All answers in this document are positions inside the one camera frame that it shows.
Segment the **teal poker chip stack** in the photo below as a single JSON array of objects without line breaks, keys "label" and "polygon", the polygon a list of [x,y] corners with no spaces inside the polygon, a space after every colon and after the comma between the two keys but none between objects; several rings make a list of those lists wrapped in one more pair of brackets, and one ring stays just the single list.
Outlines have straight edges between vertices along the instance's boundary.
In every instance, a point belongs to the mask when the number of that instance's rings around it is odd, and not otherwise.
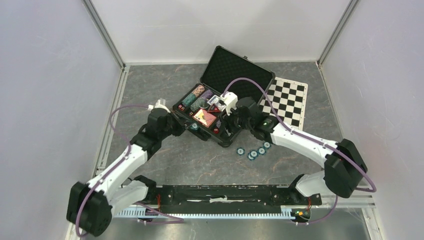
[{"label": "teal poker chip stack", "polygon": [[195,100],[197,96],[194,93],[189,93],[182,101],[181,104],[184,107],[189,107]]}]

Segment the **green yellow blue chip stack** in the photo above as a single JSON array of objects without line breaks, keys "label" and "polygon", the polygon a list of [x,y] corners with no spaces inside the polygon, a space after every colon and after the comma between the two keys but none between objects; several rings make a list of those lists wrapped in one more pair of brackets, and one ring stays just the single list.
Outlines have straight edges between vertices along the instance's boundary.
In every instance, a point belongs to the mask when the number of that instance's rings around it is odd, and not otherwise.
[{"label": "green yellow blue chip stack", "polygon": [[202,97],[199,97],[192,103],[192,105],[190,106],[190,110],[195,112],[195,111],[198,111],[199,109],[204,109],[207,106],[208,106],[207,100]]}]

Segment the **pink poker chip stack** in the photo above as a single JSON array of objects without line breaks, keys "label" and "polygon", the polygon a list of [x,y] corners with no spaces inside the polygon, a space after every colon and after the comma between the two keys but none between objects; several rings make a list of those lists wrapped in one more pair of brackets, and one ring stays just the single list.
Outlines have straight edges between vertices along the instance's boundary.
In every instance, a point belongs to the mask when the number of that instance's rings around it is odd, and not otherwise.
[{"label": "pink poker chip stack", "polygon": [[198,85],[191,93],[195,98],[198,98],[205,91],[205,87],[203,85]]}]

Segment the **purple poker chip stack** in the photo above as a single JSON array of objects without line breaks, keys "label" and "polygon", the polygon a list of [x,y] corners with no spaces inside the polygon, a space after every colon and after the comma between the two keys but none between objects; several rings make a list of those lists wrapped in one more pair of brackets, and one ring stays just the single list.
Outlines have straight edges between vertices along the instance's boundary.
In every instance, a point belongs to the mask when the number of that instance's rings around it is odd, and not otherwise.
[{"label": "purple poker chip stack", "polygon": [[214,93],[208,89],[199,98],[208,101],[213,95]]}]

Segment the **black poker case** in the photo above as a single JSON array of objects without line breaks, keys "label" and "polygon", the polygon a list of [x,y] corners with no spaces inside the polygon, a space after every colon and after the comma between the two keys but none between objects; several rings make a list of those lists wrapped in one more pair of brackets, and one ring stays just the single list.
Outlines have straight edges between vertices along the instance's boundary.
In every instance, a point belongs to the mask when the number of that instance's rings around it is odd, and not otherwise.
[{"label": "black poker case", "polygon": [[275,74],[218,45],[199,83],[172,107],[202,141],[229,147],[242,129],[257,125],[259,103]]}]

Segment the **black red all-in triangle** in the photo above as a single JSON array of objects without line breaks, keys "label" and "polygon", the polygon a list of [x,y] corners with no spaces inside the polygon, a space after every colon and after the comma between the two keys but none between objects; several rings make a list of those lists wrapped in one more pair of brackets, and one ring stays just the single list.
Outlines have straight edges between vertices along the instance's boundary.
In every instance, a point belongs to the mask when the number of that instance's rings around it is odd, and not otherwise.
[{"label": "black red all-in triangle", "polygon": [[215,104],[212,104],[209,106],[209,108],[207,109],[208,113],[220,113],[221,110],[218,106],[216,106]]}]

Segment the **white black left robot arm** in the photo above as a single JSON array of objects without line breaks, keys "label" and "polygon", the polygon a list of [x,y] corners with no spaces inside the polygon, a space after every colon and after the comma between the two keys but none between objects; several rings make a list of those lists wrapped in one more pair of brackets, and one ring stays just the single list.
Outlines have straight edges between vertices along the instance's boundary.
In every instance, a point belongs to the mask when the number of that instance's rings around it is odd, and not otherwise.
[{"label": "white black left robot arm", "polygon": [[136,179],[124,187],[121,184],[161,148],[165,138],[180,136],[188,126],[166,107],[152,108],[147,123],[113,163],[89,181],[71,187],[66,219],[74,224],[76,235],[98,237],[130,205],[153,203],[157,198],[154,187]]}]

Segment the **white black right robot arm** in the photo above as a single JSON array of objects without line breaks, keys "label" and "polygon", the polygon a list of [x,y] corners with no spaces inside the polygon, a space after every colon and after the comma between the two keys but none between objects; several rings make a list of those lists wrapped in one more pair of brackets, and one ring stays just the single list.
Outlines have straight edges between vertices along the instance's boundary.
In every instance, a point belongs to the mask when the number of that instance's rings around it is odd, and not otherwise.
[{"label": "white black right robot arm", "polygon": [[298,130],[275,116],[264,114],[251,97],[226,99],[224,103],[230,126],[248,130],[258,140],[271,145],[293,150],[322,168],[317,173],[301,174],[290,184],[288,196],[295,204],[325,192],[350,198],[368,171],[350,140],[336,142]]}]

